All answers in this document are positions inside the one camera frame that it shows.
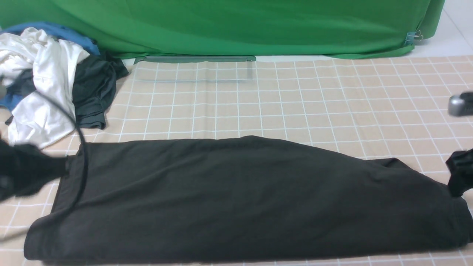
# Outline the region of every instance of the folded black garment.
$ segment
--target folded black garment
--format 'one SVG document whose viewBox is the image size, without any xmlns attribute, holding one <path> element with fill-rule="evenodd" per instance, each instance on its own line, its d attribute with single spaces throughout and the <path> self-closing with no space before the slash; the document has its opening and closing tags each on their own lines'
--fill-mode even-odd
<svg viewBox="0 0 473 266">
<path fill-rule="evenodd" d="M 27 259 L 273 261 L 450 249 L 472 241 L 465 200 L 397 159 L 360 160 L 260 137 L 88 148 L 81 201 L 28 233 Z M 66 209 L 79 189 L 82 154 L 68 160 L 52 213 Z"/>
</svg>

